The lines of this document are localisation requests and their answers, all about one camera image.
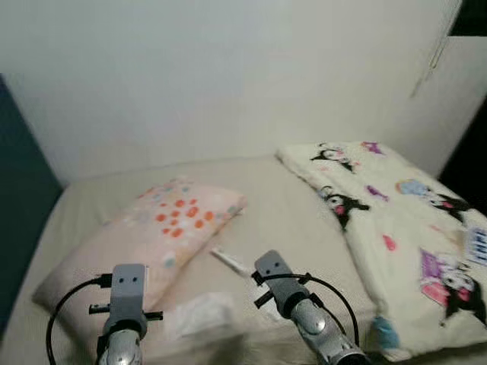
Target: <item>bed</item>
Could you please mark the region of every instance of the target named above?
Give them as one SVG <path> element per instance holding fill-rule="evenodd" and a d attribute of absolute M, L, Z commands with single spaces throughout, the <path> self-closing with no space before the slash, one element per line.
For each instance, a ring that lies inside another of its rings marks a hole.
<path fill-rule="evenodd" d="M 247 196 L 248 207 L 187 265 L 159 307 L 170 313 L 200 294 L 223 292 L 233 299 L 234 324 L 203 336 L 170 341 L 162 330 L 165 322 L 153 322 L 142 341 L 146 364 L 314 363 L 314 355 L 292 323 L 274 321 L 254 307 L 254 283 L 208 253 L 214 245 L 224 247 L 249 266 L 263 253 L 277 249 L 295 272 L 309 271 L 337 286 L 358 317 L 362 347 L 366 351 L 375 349 L 370 327 L 376 308 L 364 290 L 332 213 L 323 207 L 314 190 L 290 174 L 275 157 L 268 156 L 186 163 L 103 176 L 69 186 L 51 214 L 14 306 L 2 341 L 1 363 L 47 363 L 44 335 L 49 317 L 31 301 L 36 286 L 73 247 L 134 196 L 181 175 L 240 191 Z M 341 303 L 320 288 L 309 287 L 352 333 Z M 61 326 L 53 332 L 53 347 L 58 363 L 89 363 L 73 336 Z M 475 365 L 485 363 L 486 355 L 486 347 L 478 345 L 418 357 L 412 362 Z"/>

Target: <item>blanket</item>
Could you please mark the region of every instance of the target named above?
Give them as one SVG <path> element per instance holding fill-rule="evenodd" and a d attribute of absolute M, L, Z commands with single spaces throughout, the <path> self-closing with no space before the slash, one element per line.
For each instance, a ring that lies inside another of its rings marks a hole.
<path fill-rule="evenodd" d="M 336 216 L 388 360 L 487 341 L 485 217 L 377 142 L 292 145 L 277 157 Z"/>

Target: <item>pink pillow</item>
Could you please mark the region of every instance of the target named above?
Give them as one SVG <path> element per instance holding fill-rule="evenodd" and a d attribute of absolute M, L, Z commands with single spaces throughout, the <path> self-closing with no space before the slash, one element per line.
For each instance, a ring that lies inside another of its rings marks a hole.
<path fill-rule="evenodd" d="M 148 268 L 144 309 L 151 310 L 181 268 L 245 204 L 241 194 L 187 179 L 151 188 L 69 253 L 37 288 L 33 300 L 52 312 L 82 281 L 110 273 L 118 264 L 142 263 Z M 107 316 L 89 316 L 88 307 L 109 302 L 110 290 L 91 286 L 71 298 L 60 313 L 92 354 Z"/>

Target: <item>white wall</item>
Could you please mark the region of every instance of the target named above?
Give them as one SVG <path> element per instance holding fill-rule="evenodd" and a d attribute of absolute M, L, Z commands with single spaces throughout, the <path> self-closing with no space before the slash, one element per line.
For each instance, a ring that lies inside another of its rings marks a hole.
<path fill-rule="evenodd" d="M 487 90 L 457 0 L 3 0 L 0 72 L 64 182 L 380 140 L 438 173 Z"/>

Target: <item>metal robot arm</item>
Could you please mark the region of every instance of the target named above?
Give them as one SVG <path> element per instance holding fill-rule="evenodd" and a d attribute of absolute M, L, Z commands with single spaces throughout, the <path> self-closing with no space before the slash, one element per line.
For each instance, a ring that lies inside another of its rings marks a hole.
<path fill-rule="evenodd" d="M 274 250 L 255 262 L 253 274 L 258 285 L 266 282 L 270 291 L 256 300 L 257 308 L 274 298 L 277 310 L 298 327 L 301 337 L 316 353 L 320 365 L 365 365 L 369 360 L 362 350 L 344 336 L 333 318 L 317 303 L 319 299 L 294 278 L 265 280 L 265 276 L 292 274 Z"/>
<path fill-rule="evenodd" d="M 99 365 L 141 365 L 140 341 L 147 333 L 147 321 L 162 320 L 162 312 L 144 313 L 145 266 L 117 265 L 113 269 L 110 304 L 94 304 L 89 314 L 110 313 L 98 338 Z"/>

